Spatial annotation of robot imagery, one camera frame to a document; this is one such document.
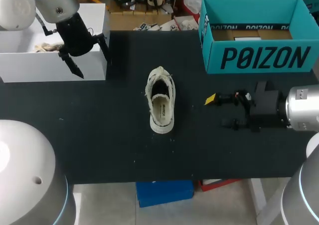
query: sneaker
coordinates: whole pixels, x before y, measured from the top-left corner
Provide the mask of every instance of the sneaker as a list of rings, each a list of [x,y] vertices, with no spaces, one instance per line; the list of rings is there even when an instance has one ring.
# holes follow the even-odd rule
[[[145,95],[150,107],[151,128],[158,134],[168,133],[174,126],[175,84],[163,67],[149,74]]]

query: gray floor tile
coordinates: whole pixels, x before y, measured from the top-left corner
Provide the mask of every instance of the gray floor tile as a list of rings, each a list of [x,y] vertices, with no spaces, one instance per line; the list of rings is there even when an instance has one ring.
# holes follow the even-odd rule
[[[135,225],[135,183],[77,185],[79,225]]]
[[[193,199],[139,208],[136,225],[255,225],[256,215],[248,186],[240,181]]]
[[[279,187],[280,181],[278,178],[260,179],[264,189],[266,201],[268,201]]]

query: white box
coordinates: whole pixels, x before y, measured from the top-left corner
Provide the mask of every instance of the white box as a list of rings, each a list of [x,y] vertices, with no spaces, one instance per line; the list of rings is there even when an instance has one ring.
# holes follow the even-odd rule
[[[94,34],[103,32],[109,45],[109,15],[105,4],[80,4],[79,14],[87,28]],[[48,30],[55,24],[46,23]],[[92,50],[80,57],[72,57],[84,75],[84,79],[71,73],[58,52],[33,52],[35,45],[63,42],[59,33],[45,36],[37,19],[22,31],[0,32],[0,77],[8,82],[44,82],[105,80],[107,62],[100,46],[95,44]]]

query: black tabletop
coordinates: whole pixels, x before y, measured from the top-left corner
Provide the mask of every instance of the black tabletop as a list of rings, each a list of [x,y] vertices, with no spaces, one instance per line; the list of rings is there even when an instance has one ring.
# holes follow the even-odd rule
[[[203,104],[215,92],[253,92],[260,80],[287,94],[317,83],[312,72],[208,75],[197,31],[113,32],[110,49],[106,81],[0,85],[0,119],[39,129],[71,183],[289,177],[305,160],[313,133],[232,131],[220,121],[243,118],[242,107]],[[151,130],[144,95],[158,66],[176,85],[175,125],[165,135]]]

